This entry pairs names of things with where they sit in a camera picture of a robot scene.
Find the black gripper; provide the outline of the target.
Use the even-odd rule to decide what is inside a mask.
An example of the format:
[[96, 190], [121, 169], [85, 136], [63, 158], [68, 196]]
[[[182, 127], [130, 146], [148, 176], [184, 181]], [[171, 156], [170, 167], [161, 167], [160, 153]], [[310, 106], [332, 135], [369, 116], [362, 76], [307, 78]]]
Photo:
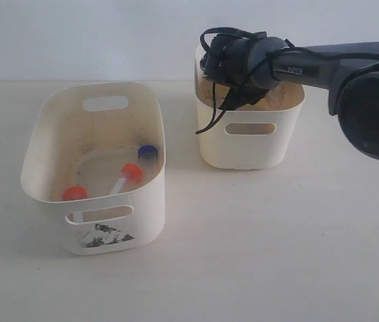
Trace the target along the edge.
[[235, 111], [244, 105], [255, 105], [266, 96], [267, 90], [245, 80], [250, 72], [247, 63], [249, 51], [266, 36], [266, 33], [250, 33], [246, 37], [219, 33], [211, 40], [200, 67], [207, 79], [228, 88], [221, 110]]

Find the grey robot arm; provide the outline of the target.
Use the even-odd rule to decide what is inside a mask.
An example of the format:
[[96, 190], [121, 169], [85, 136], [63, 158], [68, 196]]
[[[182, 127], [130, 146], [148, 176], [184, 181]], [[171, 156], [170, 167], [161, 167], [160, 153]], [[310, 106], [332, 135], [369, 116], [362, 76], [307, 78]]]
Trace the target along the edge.
[[200, 36], [202, 75], [227, 87], [220, 110], [253, 105], [281, 83], [328, 92], [327, 107], [347, 141], [363, 155], [379, 160], [379, 41], [296, 46], [266, 32], [233, 28]]

